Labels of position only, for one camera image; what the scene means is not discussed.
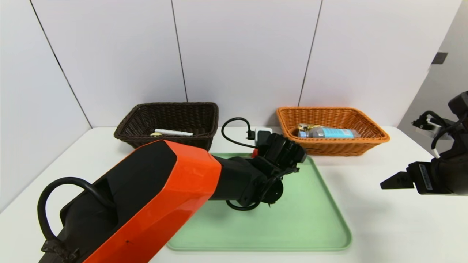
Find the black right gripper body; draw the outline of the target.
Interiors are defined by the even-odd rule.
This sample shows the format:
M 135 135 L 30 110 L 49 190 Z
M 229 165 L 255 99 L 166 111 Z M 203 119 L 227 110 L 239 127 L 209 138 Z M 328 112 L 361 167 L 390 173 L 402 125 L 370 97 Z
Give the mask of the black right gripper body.
M 433 158 L 430 162 L 408 165 L 416 189 L 421 195 L 466 196 L 468 168 L 466 160 Z

